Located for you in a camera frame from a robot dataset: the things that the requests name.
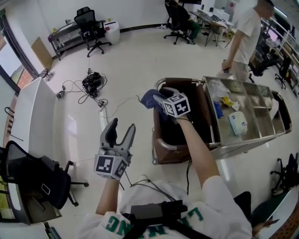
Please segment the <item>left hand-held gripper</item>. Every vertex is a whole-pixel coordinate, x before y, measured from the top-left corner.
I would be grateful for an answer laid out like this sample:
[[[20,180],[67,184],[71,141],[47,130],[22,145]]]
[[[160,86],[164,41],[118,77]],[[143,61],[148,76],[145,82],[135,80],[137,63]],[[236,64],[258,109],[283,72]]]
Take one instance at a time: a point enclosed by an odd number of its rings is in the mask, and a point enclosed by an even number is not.
[[[95,155],[94,172],[106,179],[120,180],[126,168],[130,166],[132,147],[136,127],[132,124],[121,143],[116,144],[116,127],[118,119],[114,118],[104,128],[100,135],[101,146],[98,154]]]

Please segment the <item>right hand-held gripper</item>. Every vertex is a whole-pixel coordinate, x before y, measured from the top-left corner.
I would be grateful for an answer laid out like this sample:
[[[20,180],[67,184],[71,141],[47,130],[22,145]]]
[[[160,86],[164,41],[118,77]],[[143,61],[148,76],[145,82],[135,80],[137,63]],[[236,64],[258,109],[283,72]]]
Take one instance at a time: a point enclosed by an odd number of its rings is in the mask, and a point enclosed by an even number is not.
[[[154,108],[163,109],[163,121],[177,119],[189,113],[189,101],[185,94],[171,87],[163,88],[163,97],[154,95]]]

